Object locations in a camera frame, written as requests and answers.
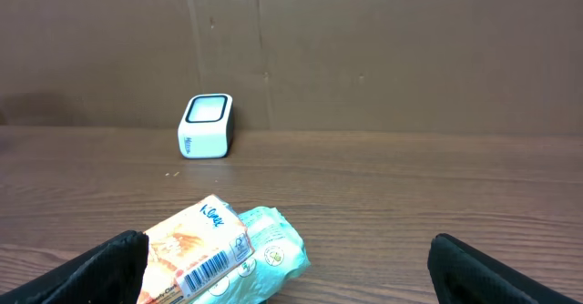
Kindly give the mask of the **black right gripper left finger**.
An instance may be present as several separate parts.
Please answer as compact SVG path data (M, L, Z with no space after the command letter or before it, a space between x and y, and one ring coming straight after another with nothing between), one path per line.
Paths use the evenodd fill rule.
M1 304L135 304L148 264L148 236L127 230L8 291Z

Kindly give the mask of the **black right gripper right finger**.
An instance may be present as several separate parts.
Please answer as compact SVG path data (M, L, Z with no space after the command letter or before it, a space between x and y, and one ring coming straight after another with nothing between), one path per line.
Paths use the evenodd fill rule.
M440 304L578 304L445 233L432 240L427 268Z

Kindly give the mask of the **teal Kleenex tissue pack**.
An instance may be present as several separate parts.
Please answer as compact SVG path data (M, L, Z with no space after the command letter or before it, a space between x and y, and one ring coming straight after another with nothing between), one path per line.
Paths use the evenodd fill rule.
M145 233L138 304L264 303L311 265L303 239L276 208L238 214L215 195Z

